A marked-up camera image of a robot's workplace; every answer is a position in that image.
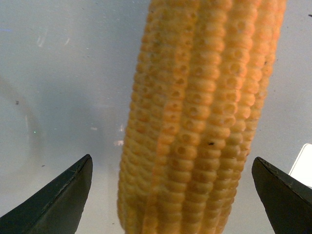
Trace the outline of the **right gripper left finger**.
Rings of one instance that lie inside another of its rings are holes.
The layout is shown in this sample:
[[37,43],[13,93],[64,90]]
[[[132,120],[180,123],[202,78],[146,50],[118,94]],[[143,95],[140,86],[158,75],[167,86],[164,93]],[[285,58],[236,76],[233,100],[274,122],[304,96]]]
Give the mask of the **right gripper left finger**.
[[0,218],[2,234],[74,234],[91,187],[93,161],[85,155]]

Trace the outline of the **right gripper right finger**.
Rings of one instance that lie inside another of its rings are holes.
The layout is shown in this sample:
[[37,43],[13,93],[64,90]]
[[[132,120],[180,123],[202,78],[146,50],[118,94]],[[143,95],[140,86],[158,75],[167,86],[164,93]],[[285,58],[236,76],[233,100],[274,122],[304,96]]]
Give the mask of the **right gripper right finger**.
[[276,234],[312,233],[312,189],[256,157],[252,176]]

